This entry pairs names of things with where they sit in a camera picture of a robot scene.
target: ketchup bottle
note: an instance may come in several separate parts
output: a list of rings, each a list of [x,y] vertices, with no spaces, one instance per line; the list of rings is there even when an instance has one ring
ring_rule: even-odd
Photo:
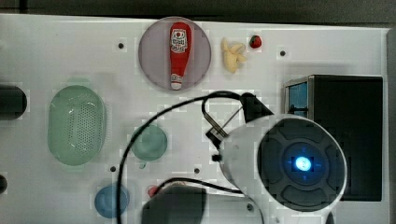
[[[175,22],[170,37],[171,87],[180,90],[192,46],[191,28],[184,22]]]

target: green basket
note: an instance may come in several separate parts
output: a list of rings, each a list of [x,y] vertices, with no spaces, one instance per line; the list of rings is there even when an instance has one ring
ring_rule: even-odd
[[[49,151],[61,163],[82,165],[100,151],[106,137],[106,107],[83,86],[59,91],[49,107]]]

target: white robot head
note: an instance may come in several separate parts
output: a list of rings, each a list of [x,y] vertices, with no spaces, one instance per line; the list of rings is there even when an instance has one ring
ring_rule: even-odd
[[[342,149],[310,119],[255,119],[232,131],[219,153],[222,172],[260,207],[264,223],[324,224],[346,188]]]

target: blue cup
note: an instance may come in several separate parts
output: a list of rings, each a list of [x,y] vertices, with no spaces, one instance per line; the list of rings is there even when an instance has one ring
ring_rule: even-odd
[[[120,192],[120,210],[121,213],[125,211],[129,204],[129,192],[121,186]],[[102,188],[95,197],[96,211],[107,218],[114,218],[117,216],[117,183]]]

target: red object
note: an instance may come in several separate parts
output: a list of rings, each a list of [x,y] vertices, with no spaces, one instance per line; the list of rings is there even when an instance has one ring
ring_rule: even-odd
[[[249,45],[251,48],[257,49],[262,46],[262,39],[259,36],[254,35],[250,38]]]
[[[181,21],[175,22],[170,30],[171,87],[174,90],[181,88],[191,46],[190,26]]]
[[[156,187],[156,186],[149,188],[149,190],[148,190],[148,196],[149,196],[150,198],[154,197],[154,194],[155,194],[156,191],[157,191],[157,187]]]

